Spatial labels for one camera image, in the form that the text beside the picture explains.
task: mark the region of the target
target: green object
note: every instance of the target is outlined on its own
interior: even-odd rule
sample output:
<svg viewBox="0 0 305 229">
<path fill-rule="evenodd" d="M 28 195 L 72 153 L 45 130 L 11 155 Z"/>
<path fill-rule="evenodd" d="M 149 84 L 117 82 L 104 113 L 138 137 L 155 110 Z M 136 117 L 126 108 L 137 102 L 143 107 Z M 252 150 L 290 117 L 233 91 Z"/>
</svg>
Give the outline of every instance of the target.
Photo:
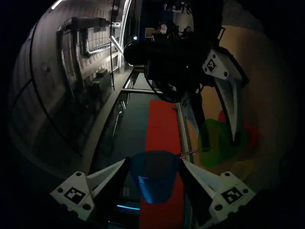
<svg viewBox="0 0 305 229">
<path fill-rule="evenodd" d="M 248 144 L 247 131 L 242 127 L 240 140 L 232 145 L 230 133 L 225 122 L 208 119 L 198 135 L 198 154 L 200 162 L 212 168 L 244 152 Z"/>
</svg>

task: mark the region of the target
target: cable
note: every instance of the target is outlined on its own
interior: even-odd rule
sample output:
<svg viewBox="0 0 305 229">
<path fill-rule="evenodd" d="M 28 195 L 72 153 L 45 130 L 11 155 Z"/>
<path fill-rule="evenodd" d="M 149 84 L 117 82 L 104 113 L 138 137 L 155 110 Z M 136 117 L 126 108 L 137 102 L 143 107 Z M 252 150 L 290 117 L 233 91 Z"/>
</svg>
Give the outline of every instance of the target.
<svg viewBox="0 0 305 229">
<path fill-rule="evenodd" d="M 112 34 L 112 16 L 113 16 L 113 9 L 114 9 L 114 3 L 116 0 L 113 0 L 113 4 L 112 4 L 112 11 L 111 11 L 111 20 L 110 20 L 110 37 Z M 114 88 L 114 77 L 113 77 L 113 66 L 112 66 L 112 52 L 111 52 L 111 46 L 110 46 L 110 63 L 111 63 L 111 74 L 112 74 L 112 84 L 113 84 L 113 90 L 116 90 Z"/>
<path fill-rule="evenodd" d="M 32 80 L 30 79 L 20 90 L 20 92 L 18 93 L 18 95 L 15 97 L 12 108 L 10 109 L 9 113 L 8 113 L 8 120 L 10 121 L 14 107 L 17 104 L 17 101 L 19 99 L 19 97 L 22 95 L 22 93 L 24 92 L 24 90 L 28 87 L 28 85 L 32 82 Z"/>
<path fill-rule="evenodd" d="M 53 126 L 53 128 L 56 130 L 56 132 L 59 134 L 59 136 L 64 140 L 64 142 L 71 148 L 71 150 L 73 150 L 77 155 L 79 155 L 80 157 L 82 157 L 82 155 L 68 142 L 68 140 L 65 138 L 65 136 L 60 132 L 59 128 L 55 125 L 55 123 L 53 122 L 52 118 L 50 117 L 46 107 L 43 104 L 42 98 L 39 94 L 38 88 L 37 88 L 37 84 L 34 78 L 34 72 L 33 72 L 33 63 L 32 63 L 32 46 L 33 46 L 33 40 L 34 40 L 34 34 L 37 28 L 37 24 L 35 24 L 33 33 L 32 33 L 32 37 L 31 37 L 31 41 L 30 41 L 30 52 L 29 52 L 29 67 L 30 67 L 30 75 L 31 75 L 31 79 L 33 82 L 33 87 L 34 87 L 34 91 L 37 95 L 39 104 L 42 108 L 42 110 L 44 111 L 45 115 L 47 116 L 49 122 L 51 123 L 51 125 Z"/>
</svg>

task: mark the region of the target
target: red object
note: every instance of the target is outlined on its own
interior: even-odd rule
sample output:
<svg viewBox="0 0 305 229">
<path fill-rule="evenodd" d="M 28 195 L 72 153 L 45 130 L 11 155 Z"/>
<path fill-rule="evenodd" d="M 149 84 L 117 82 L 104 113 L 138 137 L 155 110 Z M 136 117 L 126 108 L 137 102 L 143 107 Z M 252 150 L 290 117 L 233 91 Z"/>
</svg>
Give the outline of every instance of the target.
<svg viewBox="0 0 305 229">
<path fill-rule="evenodd" d="M 180 138 L 174 104 L 151 100 L 149 104 L 145 150 L 165 150 L 180 154 Z M 161 204 L 141 199 L 140 229 L 182 229 L 184 222 L 184 190 L 177 174 L 171 197 Z"/>
<path fill-rule="evenodd" d="M 222 121 L 222 122 L 226 121 L 225 113 L 223 112 L 223 110 L 219 113 L 218 121 Z M 247 147 L 245 148 L 247 150 L 251 148 L 258 141 L 260 133 L 257 128 L 254 128 L 247 124 L 244 124 L 243 127 L 245 128 L 248 134 L 248 144 Z"/>
</svg>

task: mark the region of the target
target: beige wall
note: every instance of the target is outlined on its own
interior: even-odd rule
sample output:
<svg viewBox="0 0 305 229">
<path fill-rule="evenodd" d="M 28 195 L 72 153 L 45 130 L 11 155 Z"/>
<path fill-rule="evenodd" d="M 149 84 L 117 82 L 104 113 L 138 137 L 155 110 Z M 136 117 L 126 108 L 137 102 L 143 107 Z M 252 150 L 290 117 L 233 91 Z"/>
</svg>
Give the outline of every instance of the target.
<svg viewBox="0 0 305 229">
<path fill-rule="evenodd" d="M 243 123 L 257 127 L 260 139 L 243 155 L 210 170 L 220 174 L 230 170 L 236 161 L 253 159 L 255 167 L 246 183 L 257 191 L 278 184 L 279 160 L 294 144 L 299 116 L 293 76 L 287 61 L 267 37 L 240 27 L 225 28 L 220 46 L 234 55 L 249 78 L 249 84 L 242 91 Z M 215 89 L 205 87 L 202 97 L 205 117 L 218 119 L 222 108 Z M 197 139 L 192 129 L 190 136 L 196 149 Z M 198 155 L 195 163 L 199 164 Z"/>
</svg>

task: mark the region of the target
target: glass panel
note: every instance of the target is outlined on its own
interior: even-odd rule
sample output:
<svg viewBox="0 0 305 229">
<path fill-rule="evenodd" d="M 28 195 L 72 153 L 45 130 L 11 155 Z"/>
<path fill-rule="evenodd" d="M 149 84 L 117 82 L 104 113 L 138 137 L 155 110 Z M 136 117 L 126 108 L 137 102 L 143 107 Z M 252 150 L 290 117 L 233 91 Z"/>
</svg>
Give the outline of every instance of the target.
<svg viewBox="0 0 305 229">
<path fill-rule="evenodd" d="M 145 151 L 149 102 L 159 100 L 149 93 L 121 93 L 101 135 L 91 165 L 91 173 L 104 169 L 122 159 Z M 124 206 L 139 208 L 140 194 L 130 175 L 127 175 L 120 194 Z"/>
<path fill-rule="evenodd" d="M 159 89 L 152 80 L 149 80 L 149 82 L 155 88 L 156 91 L 159 91 Z M 151 87 L 148 85 L 145 79 L 144 73 L 138 73 L 138 72 L 134 72 L 131 74 L 124 88 L 151 90 Z"/>
</svg>

